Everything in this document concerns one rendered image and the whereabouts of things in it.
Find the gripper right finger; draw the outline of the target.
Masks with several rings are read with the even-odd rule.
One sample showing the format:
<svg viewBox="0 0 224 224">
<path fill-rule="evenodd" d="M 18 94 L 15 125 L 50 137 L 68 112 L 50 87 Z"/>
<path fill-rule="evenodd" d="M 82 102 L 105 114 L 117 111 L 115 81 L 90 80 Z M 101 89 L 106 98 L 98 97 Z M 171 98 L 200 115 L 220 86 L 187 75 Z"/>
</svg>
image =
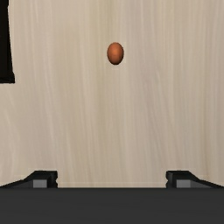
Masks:
<svg viewBox="0 0 224 224">
<path fill-rule="evenodd" d="M 165 176 L 167 188 L 221 188 L 221 185 L 199 179 L 189 171 L 167 171 Z"/>
</svg>

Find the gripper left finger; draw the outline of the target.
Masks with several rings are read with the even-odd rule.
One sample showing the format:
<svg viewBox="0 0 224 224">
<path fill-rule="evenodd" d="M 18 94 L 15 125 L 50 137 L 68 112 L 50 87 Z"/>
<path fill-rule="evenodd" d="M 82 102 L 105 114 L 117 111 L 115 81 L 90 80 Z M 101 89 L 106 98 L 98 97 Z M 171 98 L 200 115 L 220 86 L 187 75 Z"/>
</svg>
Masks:
<svg viewBox="0 0 224 224">
<path fill-rule="evenodd" d="M 34 171 L 24 179 L 2 185 L 2 188 L 57 188 L 57 171 Z"/>
</svg>

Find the dark box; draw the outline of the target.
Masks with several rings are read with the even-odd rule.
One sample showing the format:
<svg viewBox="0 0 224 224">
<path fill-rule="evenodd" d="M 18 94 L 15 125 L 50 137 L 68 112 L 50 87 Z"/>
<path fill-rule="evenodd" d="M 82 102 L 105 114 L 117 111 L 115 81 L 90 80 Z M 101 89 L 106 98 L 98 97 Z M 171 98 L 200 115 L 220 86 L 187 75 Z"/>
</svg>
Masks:
<svg viewBox="0 0 224 224">
<path fill-rule="evenodd" d="M 14 83 L 8 14 L 9 0 L 0 0 L 0 84 Z"/>
</svg>

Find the brown egg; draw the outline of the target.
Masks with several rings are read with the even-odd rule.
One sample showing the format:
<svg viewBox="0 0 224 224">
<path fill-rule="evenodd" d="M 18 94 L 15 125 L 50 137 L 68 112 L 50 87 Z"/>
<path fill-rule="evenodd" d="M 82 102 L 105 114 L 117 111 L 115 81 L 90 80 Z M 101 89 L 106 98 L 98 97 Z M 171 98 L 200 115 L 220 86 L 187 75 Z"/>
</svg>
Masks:
<svg viewBox="0 0 224 224">
<path fill-rule="evenodd" d="M 108 46 L 107 57 L 112 65 L 119 65 L 124 56 L 124 50 L 121 44 L 114 42 Z"/>
</svg>

